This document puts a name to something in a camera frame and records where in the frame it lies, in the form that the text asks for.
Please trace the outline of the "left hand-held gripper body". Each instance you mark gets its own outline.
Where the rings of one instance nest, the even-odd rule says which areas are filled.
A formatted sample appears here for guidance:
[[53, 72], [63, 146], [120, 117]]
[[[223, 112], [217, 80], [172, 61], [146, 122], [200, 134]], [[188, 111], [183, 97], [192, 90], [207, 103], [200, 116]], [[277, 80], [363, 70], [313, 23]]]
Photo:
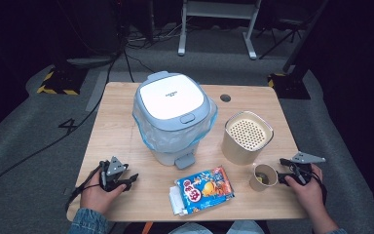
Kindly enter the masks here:
[[117, 157], [113, 156], [110, 161], [99, 162], [101, 171], [99, 175], [99, 185], [104, 191], [113, 191], [121, 184], [126, 185], [121, 175], [128, 168], [128, 164], [122, 164]]

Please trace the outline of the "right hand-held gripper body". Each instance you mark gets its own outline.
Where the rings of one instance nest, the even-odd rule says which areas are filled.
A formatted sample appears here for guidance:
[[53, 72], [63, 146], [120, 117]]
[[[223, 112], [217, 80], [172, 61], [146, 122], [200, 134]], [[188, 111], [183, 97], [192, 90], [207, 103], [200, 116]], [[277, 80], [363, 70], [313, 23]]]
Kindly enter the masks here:
[[323, 157], [298, 152], [291, 159], [289, 169], [294, 174], [294, 179], [301, 185], [306, 185], [313, 177], [312, 164], [324, 163]]

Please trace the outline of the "brown paper cup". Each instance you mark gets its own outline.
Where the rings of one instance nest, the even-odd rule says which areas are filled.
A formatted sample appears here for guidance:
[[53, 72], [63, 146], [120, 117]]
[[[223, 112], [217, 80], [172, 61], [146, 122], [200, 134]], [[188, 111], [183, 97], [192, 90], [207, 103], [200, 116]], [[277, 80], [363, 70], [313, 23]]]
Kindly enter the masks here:
[[278, 183], [278, 174], [270, 165], [257, 165], [249, 180], [249, 185], [254, 191], [264, 191]]

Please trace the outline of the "blue orange snack packet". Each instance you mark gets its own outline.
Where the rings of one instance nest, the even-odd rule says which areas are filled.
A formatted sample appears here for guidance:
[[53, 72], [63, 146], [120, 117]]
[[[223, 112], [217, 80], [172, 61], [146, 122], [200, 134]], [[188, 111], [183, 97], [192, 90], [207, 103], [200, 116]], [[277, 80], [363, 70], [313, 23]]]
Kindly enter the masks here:
[[169, 189], [175, 215], [190, 215], [220, 205], [235, 197], [222, 166], [177, 179]]

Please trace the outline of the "white grey pedal trash bin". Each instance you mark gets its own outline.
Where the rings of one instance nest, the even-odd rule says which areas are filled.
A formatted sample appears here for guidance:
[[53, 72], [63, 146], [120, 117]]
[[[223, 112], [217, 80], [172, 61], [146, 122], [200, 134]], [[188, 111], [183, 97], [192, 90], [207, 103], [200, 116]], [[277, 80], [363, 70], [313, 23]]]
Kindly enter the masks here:
[[[209, 99], [201, 86], [190, 77], [161, 71], [149, 75], [139, 85], [133, 104], [138, 104], [142, 114], [154, 127], [170, 131], [172, 128], [184, 129], [204, 120], [209, 112]], [[196, 162], [195, 153], [200, 141], [177, 152], [149, 150], [161, 164], [184, 170]]]

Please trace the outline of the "person's right hand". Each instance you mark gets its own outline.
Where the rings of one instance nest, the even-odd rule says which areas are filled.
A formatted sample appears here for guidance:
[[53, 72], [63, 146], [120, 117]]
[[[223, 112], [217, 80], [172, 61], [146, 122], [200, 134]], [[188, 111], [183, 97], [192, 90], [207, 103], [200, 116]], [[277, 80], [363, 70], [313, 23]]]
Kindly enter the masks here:
[[288, 176], [286, 177], [286, 180], [305, 211], [307, 211], [309, 205], [317, 204], [319, 202], [323, 203], [321, 187], [314, 178], [306, 185], [301, 185], [295, 179]]

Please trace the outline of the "person's left hand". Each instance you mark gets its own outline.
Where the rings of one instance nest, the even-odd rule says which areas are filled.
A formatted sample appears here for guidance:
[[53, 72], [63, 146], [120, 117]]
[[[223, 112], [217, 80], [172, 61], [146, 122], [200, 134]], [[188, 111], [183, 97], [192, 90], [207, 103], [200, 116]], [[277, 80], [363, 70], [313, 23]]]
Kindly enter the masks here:
[[81, 194], [80, 207], [105, 215], [112, 202], [127, 188], [127, 186], [121, 184], [113, 191], [106, 192], [98, 183], [99, 173], [95, 173], [91, 180], [86, 184], [86, 188]]

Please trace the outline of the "clear blue-edged plastic bin liner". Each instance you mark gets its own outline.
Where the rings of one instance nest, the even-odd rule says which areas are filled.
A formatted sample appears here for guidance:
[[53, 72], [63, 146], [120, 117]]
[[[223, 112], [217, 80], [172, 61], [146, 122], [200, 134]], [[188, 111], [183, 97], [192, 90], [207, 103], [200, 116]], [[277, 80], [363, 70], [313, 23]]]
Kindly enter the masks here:
[[204, 138], [213, 127], [218, 114], [216, 103], [209, 99], [209, 112], [204, 120], [184, 129], [161, 130], [149, 123], [137, 103], [133, 105], [132, 117], [137, 124], [146, 146], [158, 152], [177, 152]]

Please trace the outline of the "beige perforated metal canister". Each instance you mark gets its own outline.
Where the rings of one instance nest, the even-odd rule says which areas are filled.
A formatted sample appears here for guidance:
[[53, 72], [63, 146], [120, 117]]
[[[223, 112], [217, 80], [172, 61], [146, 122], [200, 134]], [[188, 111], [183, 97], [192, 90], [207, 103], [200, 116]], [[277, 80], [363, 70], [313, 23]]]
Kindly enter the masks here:
[[251, 111], [232, 116], [224, 126], [221, 150], [233, 164], [249, 165], [274, 137], [273, 128]]

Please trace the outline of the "person's legs in jeans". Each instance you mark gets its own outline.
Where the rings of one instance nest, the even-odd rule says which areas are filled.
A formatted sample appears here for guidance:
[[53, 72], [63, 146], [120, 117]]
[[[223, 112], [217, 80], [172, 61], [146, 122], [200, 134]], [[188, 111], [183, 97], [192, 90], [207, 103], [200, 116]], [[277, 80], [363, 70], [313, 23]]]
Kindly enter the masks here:
[[[196, 223], [188, 222], [183, 224], [169, 234], [216, 234], [210, 229]], [[264, 230], [253, 220], [234, 221], [226, 234], [265, 234]]]

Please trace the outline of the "black yellow striped stand base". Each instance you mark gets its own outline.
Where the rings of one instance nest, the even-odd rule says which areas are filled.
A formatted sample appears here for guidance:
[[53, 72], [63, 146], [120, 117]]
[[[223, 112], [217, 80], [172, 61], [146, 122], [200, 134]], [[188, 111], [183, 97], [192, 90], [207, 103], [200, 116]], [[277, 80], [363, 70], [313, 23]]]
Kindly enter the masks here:
[[77, 96], [88, 74], [88, 69], [60, 70], [53, 67], [39, 86], [38, 94]]
[[293, 78], [290, 74], [271, 73], [267, 81], [268, 85], [275, 90], [278, 98], [311, 98], [303, 81]]

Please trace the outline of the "black slanted stand pole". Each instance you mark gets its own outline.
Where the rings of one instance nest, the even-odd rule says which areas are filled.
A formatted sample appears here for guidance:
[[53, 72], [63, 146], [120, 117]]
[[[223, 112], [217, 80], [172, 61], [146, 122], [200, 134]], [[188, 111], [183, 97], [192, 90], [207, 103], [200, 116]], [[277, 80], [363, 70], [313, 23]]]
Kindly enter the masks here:
[[312, 21], [309, 23], [308, 25], [308, 28], [307, 30], [305, 31], [305, 33], [303, 34], [302, 38], [300, 39], [299, 43], [297, 44], [297, 46], [295, 47], [295, 49], [293, 50], [292, 54], [290, 55], [290, 57], [288, 58], [288, 60], [286, 61], [286, 63], [284, 64], [284, 66], [282, 67], [282, 71], [283, 72], [288, 72], [290, 67], [292, 65], [295, 65], [296, 64], [296, 61], [297, 61], [297, 58], [303, 48], [303, 45], [305, 44], [305, 42], [307, 41], [308, 37], [309, 37], [309, 34], [311, 33], [311, 31], [313, 30], [316, 22], [318, 21], [320, 15], [322, 14], [323, 12], [323, 9], [325, 8], [325, 6], [327, 5], [329, 0], [323, 0], [322, 3], [320, 4], [320, 7], [318, 8], [318, 10], [316, 11], [315, 15], [313, 16], [312, 18]]

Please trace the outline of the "black tripod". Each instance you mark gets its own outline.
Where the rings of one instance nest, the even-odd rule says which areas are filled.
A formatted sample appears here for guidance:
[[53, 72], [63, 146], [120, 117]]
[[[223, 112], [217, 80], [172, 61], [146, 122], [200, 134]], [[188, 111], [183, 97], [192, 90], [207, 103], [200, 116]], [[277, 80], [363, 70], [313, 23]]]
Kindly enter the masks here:
[[260, 59], [263, 59], [286, 39], [290, 39], [290, 42], [294, 41], [295, 37], [302, 38], [300, 31], [307, 28], [306, 23], [299, 19], [284, 19], [275, 18], [272, 19], [267, 25], [263, 26], [257, 36], [261, 36], [265, 31], [269, 31], [272, 35], [274, 45], [264, 52]]

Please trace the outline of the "white metal desk frame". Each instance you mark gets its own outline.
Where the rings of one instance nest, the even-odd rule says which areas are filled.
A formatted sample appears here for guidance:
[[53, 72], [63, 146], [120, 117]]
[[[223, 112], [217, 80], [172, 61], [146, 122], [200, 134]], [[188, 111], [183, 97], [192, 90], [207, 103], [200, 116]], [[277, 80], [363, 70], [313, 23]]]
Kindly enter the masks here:
[[199, 0], [183, 0], [181, 10], [181, 33], [177, 53], [184, 56], [186, 53], [187, 18], [207, 17], [218, 19], [248, 20], [247, 31], [243, 33], [243, 40], [250, 59], [257, 59], [256, 51], [251, 42], [251, 35], [260, 9], [261, 0], [254, 3], [221, 3], [203, 2]]

